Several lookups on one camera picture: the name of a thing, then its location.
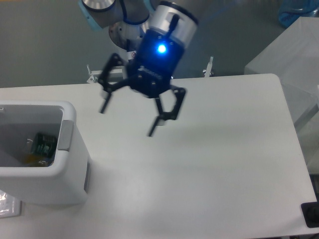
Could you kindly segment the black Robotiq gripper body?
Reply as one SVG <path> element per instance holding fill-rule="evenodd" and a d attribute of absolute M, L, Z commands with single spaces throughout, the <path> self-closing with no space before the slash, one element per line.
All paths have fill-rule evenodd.
<path fill-rule="evenodd" d="M 171 76 L 184 47 L 149 29 L 134 59 L 126 66 L 129 87 L 152 99 L 170 89 Z"/>

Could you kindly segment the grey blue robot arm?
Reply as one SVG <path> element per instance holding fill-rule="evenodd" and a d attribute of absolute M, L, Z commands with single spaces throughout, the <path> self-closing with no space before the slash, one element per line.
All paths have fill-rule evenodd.
<path fill-rule="evenodd" d="M 78 5 L 93 29 L 107 28 L 128 53 L 113 53 L 95 78 L 106 94 L 100 112 L 113 92 L 129 87 L 156 103 L 149 136 L 165 121 L 176 120 L 186 89 L 171 80 L 199 24 L 195 7 L 186 0 L 81 0 Z"/>

